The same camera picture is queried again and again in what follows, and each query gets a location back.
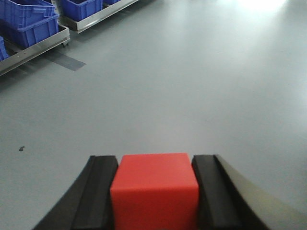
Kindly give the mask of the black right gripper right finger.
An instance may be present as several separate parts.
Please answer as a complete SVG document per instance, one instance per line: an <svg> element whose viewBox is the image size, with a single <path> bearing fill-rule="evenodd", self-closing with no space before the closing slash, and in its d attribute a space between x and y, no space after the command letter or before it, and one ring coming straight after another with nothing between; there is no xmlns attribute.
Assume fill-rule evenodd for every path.
<svg viewBox="0 0 307 230"><path fill-rule="evenodd" d="M194 155L200 230L268 230L235 187L216 155Z"/></svg>

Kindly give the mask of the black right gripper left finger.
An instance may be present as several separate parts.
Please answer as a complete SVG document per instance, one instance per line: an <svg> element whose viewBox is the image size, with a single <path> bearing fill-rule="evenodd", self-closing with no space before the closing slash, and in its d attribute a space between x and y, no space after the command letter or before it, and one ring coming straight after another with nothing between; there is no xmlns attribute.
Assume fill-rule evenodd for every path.
<svg viewBox="0 0 307 230"><path fill-rule="evenodd" d="M110 187L117 169L115 156L90 156L73 184L34 229L114 229Z"/></svg>

